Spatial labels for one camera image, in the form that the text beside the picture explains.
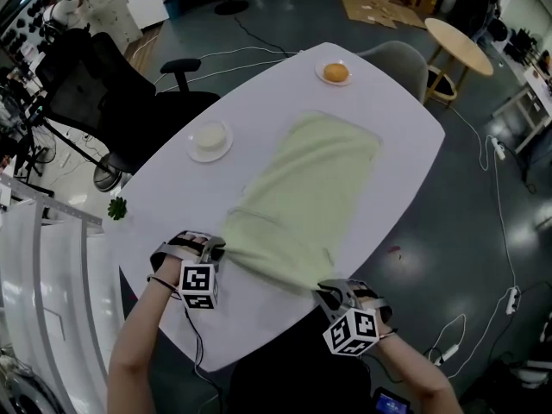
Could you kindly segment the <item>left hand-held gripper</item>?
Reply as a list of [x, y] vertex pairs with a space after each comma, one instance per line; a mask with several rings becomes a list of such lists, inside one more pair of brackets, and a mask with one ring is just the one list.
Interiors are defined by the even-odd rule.
[[[182, 246], [181, 235], [191, 233], [209, 239], [201, 254]], [[150, 264], [156, 275], [167, 257], [179, 261], [179, 281], [173, 287], [187, 309], [213, 310], [217, 306], [219, 265], [225, 255], [226, 242], [219, 236], [184, 231], [169, 242], [163, 242], [150, 256]]]

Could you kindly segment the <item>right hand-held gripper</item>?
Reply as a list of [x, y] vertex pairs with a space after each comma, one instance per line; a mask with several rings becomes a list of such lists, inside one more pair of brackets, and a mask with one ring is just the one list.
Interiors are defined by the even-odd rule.
[[329, 320], [323, 338], [331, 354], [365, 354], [380, 339], [379, 324], [392, 316], [391, 307], [379, 295], [375, 300], [359, 302], [353, 292], [356, 287], [370, 288], [355, 279], [326, 279], [318, 283], [316, 302]]

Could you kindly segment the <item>light green cloth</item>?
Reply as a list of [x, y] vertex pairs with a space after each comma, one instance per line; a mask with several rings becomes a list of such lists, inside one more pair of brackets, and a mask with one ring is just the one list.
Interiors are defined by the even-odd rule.
[[374, 132], [321, 111], [289, 128], [222, 226], [234, 264], [289, 288], [316, 290], [383, 148]]

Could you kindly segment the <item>person's right forearm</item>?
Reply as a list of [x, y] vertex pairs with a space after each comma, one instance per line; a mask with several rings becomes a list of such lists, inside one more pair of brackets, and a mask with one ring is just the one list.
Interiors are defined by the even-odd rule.
[[380, 326], [376, 347], [420, 403], [423, 414], [464, 414], [443, 372], [405, 342], [396, 331]]

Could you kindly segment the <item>person's left forearm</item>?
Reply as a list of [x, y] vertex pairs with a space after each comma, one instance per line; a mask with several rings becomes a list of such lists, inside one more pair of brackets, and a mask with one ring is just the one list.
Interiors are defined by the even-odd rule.
[[167, 256], [125, 320], [110, 357], [108, 414], [155, 414], [148, 366], [157, 330], [179, 282], [181, 260]]

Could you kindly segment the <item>person's left hand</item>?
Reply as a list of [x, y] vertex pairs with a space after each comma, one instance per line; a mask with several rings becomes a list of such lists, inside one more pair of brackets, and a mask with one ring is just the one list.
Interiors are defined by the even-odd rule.
[[204, 251], [206, 243], [209, 241], [208, 238], [202, 235], [195, 235], [191, 233], [181, 235], [180, 238], [183, 240], [182, 246], [186, 250], [198, 254], [201, 254]]

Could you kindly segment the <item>person's black clothing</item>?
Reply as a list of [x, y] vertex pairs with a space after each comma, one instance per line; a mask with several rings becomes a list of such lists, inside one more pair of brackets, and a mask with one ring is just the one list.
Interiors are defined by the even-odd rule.
[[328, 327], [316, 308], [240, 359], [228, 414], [372, 414], [370, 372], [358, 359], [330, 353], [323, 339]]

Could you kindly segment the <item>small green potted plant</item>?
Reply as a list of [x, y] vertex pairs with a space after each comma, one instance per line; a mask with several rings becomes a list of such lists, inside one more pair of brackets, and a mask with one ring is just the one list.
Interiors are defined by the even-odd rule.
[[127, 214], [127, 200], [122, 197], [116, 197], [110, 200], [107, 214], [113, 221], [123, 219]]

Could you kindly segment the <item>black device blue screen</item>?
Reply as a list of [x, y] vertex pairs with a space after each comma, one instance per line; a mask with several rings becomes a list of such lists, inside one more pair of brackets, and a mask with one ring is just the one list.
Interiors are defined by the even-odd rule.
[[373, 393], [373, 413], [411, 414], [411, 403], [383, 387], [378, 387]]

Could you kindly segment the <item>white metal shelving rack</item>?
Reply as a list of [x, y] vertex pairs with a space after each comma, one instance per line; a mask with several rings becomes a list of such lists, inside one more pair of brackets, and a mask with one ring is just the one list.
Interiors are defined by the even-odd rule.
[[59, 414], [107, 414], [122, 326], [119, 275], [99, 217], [0, 173], [0, 356], [33, 370]]

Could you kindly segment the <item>grey white oval device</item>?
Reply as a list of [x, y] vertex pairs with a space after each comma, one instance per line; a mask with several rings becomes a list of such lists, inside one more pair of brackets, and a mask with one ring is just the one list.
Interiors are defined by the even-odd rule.
[[31, 368], [0, 356], [0, 400], [15, 414], [59, 414], [47, 390]]

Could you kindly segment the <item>grey shell chair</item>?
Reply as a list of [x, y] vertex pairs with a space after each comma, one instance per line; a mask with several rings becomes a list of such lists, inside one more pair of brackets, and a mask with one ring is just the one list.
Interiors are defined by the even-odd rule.
[[414, 47], [402, 41], [387, 41], [357, 55], [380, 69], [423, 103], [429, 68]]

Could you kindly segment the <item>white desk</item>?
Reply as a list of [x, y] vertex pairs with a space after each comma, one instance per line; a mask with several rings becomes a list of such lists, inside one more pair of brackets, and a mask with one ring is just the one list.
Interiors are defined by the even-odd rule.
[[529, 66], [523, 73], [521, 89], [492, 113], [492, 118], [496, 118], [513, 110], [524, 119], [529, 133], [515, 148], [516, 154], [525, 150], [552, 124], [552, 89], [549, 83], [550, 80], [538, 66]]

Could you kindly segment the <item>round wooden table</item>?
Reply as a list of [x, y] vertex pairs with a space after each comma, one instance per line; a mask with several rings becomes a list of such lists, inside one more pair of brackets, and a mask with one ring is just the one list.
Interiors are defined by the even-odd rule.
[[434, 64], [434, 61], [441, 52], [445, 52], [448, 55], [445, 64], [436, 74], [432, 85], [426, 90], [424, 103], [436, 94], [437, 85], [444, 79], [452, 65], [456, 62], [462, 64], [463, 69], [458, 82], [451, 85], [452, 90], [459, 91], [470, 71], [484, 77], [491, 77], [493, 75], [494, 70], [491, 61], [480, 47], [459, 29], [433, 17], [426, 18], [424, 25], [437, 44], [435, 52], [427, 61], [428, 67]]

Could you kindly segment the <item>flattened cardboard sheets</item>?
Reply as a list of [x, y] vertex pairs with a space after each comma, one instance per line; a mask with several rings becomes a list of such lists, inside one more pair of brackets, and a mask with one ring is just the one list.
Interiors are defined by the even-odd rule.
[[398, 23], [426, 29], [422, 18], [400, 0], [341, 0], [349, 20], [397, 28]]

